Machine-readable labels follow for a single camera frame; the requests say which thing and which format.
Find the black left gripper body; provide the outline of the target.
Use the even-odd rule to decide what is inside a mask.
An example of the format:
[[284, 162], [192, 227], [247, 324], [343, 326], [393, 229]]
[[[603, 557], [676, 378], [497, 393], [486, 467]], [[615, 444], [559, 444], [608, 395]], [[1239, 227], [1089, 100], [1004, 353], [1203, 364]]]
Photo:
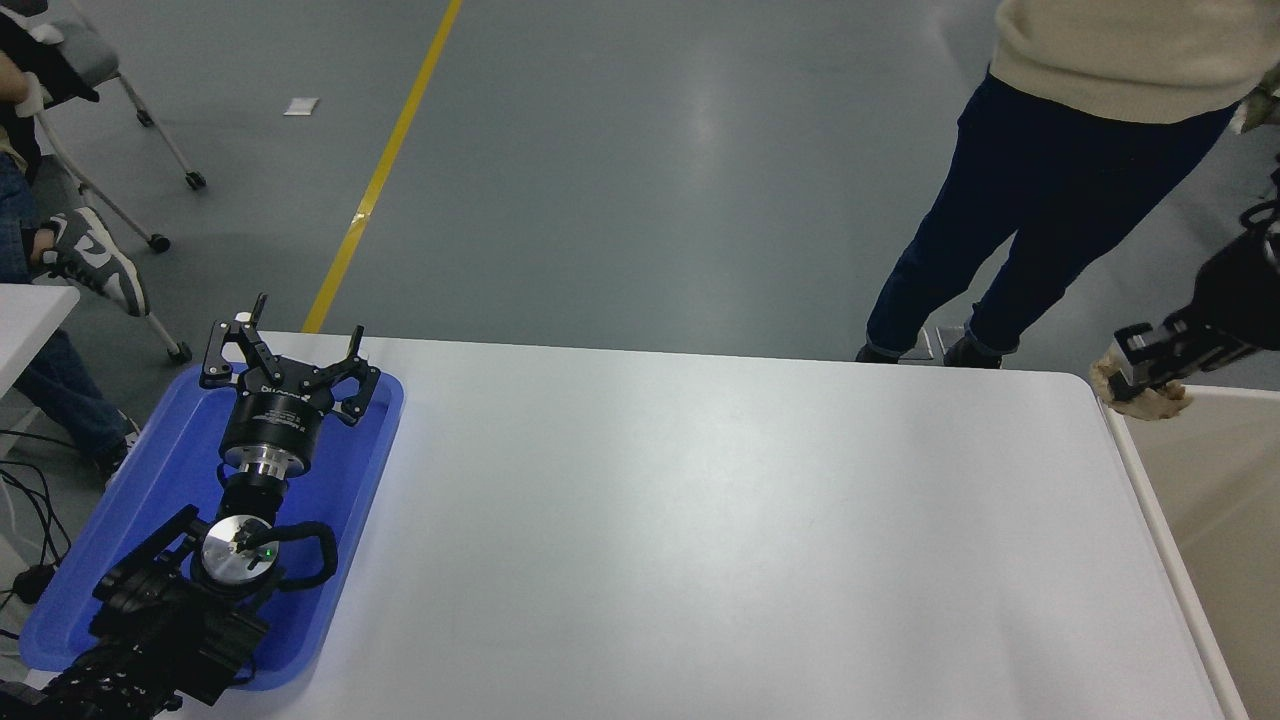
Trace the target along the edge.
[[333, 405], [329, 389], [303, 395], [271, 386], [238, 389], [219, 454], [225, 462], [238, 464], [250, 448], [270, 446], [289, 455], [293, 464], [310, 464]]

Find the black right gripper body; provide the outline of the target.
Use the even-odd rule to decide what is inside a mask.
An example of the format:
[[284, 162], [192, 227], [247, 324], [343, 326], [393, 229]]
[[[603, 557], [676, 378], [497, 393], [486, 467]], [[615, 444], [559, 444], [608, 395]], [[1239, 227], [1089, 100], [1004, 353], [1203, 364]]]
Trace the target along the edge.
[[1279, 350], [1277, 234], [1245, 232], [1197, 272], [1192, 305], [1206, 325]]

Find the person's hand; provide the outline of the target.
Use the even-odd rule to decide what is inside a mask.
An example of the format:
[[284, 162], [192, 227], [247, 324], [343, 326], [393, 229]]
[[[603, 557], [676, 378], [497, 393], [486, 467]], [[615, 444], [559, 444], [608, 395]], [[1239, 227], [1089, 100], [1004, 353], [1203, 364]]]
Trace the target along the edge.
[[1279, 88], [1254, 86], [1240, 100], [1228, 123], [1233, 135], [1244, 135], [1263, 126], [1276, 126], [1279, 111]]

